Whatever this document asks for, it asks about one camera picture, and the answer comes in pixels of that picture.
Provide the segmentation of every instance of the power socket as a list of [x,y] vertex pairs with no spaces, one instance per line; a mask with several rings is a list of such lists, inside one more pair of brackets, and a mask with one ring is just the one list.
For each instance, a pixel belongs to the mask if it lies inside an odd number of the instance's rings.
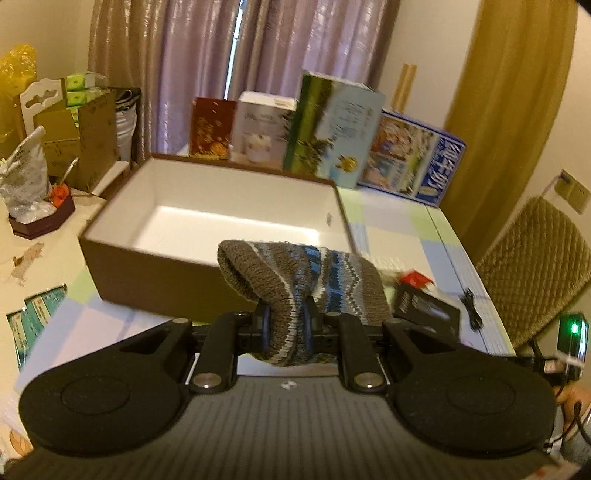
[[591,192],[581,182],[577,181],[570,191],[568,202],[575,212],[581,214],[589,203],[589,198],[591,198]]
[[577,181],[574,179],[574,177],[566,170],[563,170],[560,172],[560,177],[554,185],[554,191],[568,202],[570,193],[573,191],[574,185],[576,183]]

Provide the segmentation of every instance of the person's hand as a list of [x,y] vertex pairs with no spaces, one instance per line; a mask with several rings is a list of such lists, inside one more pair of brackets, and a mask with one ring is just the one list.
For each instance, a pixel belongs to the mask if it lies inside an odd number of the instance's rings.
[[[554,395],[559,391],[559,387],[554,387]],[[562,405],[564,415],[564,431],[566,431],[574,420],[574,404],[581,402],[580,415],[583,416],[588,406],[591,404],[591,390],[578,386],[576,383],[567,384],[562,393],[556,398],[556,403]]]

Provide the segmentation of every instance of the wall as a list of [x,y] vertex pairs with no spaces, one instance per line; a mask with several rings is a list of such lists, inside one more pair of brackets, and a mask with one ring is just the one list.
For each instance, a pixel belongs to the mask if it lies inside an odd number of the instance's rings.
[[39,78],[86,70],[92,5],[93,0],[0,0],[0,55],[30,43]]
[[417,65],[405,113],[443,127],[478,16],[475,0],[402,0],[379,90],[387,106],[404,63]]
[[[562,103],[538,165],[511,218],[517,214],[529,197],[541,194],[562,168],[591,189],[589,79],[591,79],[591,17],[582,7],[579,7],[573,58]],[[579,215],[559,198],[553,189],[548,191],[545,198],[572,219],[591,245],[591,205],[582,215]],[[572,309],[582,311],[591,321],[591,289],[587,289],[582,294]],[[557,325],[553,325],[540,340],[540,347],[546,354],[552,354],[556,350],[556,327]],[[586,373],[585,380],[591,385],[591,368]]]

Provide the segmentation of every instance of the brown quilted chair cover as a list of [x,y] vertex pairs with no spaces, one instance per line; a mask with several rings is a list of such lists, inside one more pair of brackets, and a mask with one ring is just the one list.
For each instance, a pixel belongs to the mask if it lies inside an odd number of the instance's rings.
[[563,212],[533,197],[476,269],[519,348],[591,279],[591,249]]

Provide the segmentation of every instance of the yellow plastic bag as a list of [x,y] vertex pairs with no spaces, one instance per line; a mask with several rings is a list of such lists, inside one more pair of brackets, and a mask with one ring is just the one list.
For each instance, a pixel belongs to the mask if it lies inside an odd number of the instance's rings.
[[19,45],[0,57],[0,158],[8,158],[20,143],[14,98],[36,80],[37,53],[30,45]]

